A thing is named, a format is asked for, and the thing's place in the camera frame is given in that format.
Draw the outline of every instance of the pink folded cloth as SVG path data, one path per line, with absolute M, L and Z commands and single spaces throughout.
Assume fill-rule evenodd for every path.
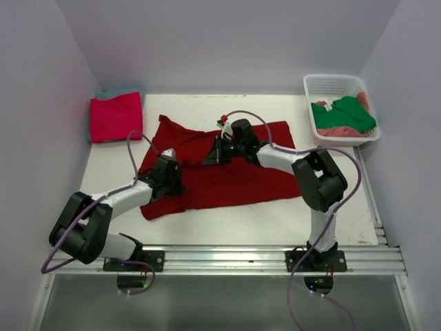
M 131 131 L 143 131 L 143 109 L 139 92 L 122 94 L 108 100 L 90 100 L 90 141 L 127 139 Z M 133 140 L 141 140 L 133 134 Z
M 359 100 L 365 110 L 369 112 L 369 104 L 367 103 L 366 92 L 359 92 L 356 98 Z M 325 101 L 318 101 L 316 103 L 320 106 L 327 104 Z M 317 132 L 320 136 L 325 137 L 367 137 L 367 133 L 359 133 L 359 131 L 349 126 L 338 126 L 330 129 L 317 129 Z

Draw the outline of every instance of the pink cloth in basket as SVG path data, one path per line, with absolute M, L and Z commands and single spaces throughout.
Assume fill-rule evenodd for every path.
M 362 104 L 367 112 L 369 112 L 369 104 L 367 103 L 366 92 L 359 92 L 357 99 Z M 324 106 L 327 103 L 325 101 L 316 102 L 320 106 Z M 352 137 L 352 138 L 364 138 L 367 137 L 367 133 L 359 133 L 359 131 L 349 126 L 336 126 L 330 129 L 317 129 L 320 136 L 325 137 Z

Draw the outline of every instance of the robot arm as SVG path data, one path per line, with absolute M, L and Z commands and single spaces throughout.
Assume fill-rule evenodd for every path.
M 80 212 L 94 203 L 82 217 L 88 222 L 77 223 L 60 249 L 85 264 L 99 257 L 138 261 L 142 243 L 123 234 L 109 234 L 110 221 L 132 208 L 184 191 L 175 152 L 166 150 L 158 157 L 148 176 L 139 175 L 135 184 L 100 194 L 74 193 L 53 227 L 49 242 L 55 246 Z
M 290 149 L 274 143 L 271 147 L 267 141 L 259 141 L 246 119 L 231 124 L 220 120 L 218 125 L 223 129 L 222 136 L 215 138 L 204 164 L 225 164 L 231 162 L 232 157 L 244 157 L 255 166 L 295 175 L 302 198 L 311 208 L 311 235 L 307 245 L 316 242 L 332 213 L 332 206 L 342 200 L 347 189 L 347 181 L 331 155 L 326 150 L 311 152 L 307 156 L 282 152 L 281 149 Z M 335 229 L 336 217 L 315 247 L 318 263 L 337 250 Z

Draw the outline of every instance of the laundry basket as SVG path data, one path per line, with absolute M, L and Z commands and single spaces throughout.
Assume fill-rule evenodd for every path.
M 356 76 L 346 74 L 308 74 L 303 78 L 306 100 L 308 103 L 309 119 L 311 120 L 314 142 L 322 146 L 359 146 L 366 141 L 375 141 L 380 138 L 380 127 L 377 126 L 367 133 L 366 137 L 326 137 L 318 134 L 314 122 L 311 103 L 326 101 L 332 103 L 336 99 L 341 99 L 347 95 L 356 97 L 359 92 L 366 92 L 369 104 L 369 114 L 376 119 L 375 110 L 362 80 Z

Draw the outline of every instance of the metal frame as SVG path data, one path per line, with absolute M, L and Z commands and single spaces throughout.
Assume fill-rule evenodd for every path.
M 157 246 L 145 245 L 144 250 L 165 252 L 161 274 L 173 275 L 263 275 L 287 276 L 285 252 L 289 246 Z M 343 246 L 348 272 L 341 275 L 405 275 L 406 270 L 399 248 L 384 246 Z M 57 254 L 52 263 L 65 261 L 66 254 Z M 75 261 L 54 271 L 55 274 L 102 273 L 103 259 L 91 264 Z M 137 274 L 124 272 L 120 274 Z M 320 275 L 308 272 L 308 275 Z
M 41 285 L 35 299 L 34 309 L 30 315 L 27 331 L 40 330 L 43 317 L 48 306 L 52 286 L 54 285 L 55 275 L 45 274 L 41 280 Z
M 409 291 L 407 272 L 399 248 L 390 248 L 378 214 L 369 177 L 359 147 L 354 149 L 355 156 L 362 169 L 362 182 L 368 206 L 371 211 L 378 245 L 376 246 L 341 246 L 345 252 L 348 272 L 339 276 L 353 275 L 394 275 L 403 302 L 404 310 L 412 331 L 422 330 L 415 303 Z M 145 250 L 163 250 L 165 252 L 164 275 L 261 275 L 286 276 L 289 273 L 285 265 L 285 252 L 294 247 L 282 245 L 265 246 L 207 246 L 207 245 L 145 245 Z M 69 256 L 58 253 L 53 264 L 64 261 Z M 28 331 L 39 330 L 56 274 L 102 274 L 103 259 L 84 265 L 74 261 L 50 275 L 45 275 L 37 295 L 34 310 L 28 325 Z M 138 274 L 124 272 L 120 274 Z M 308 275 L 320 275 L 308 272 Z

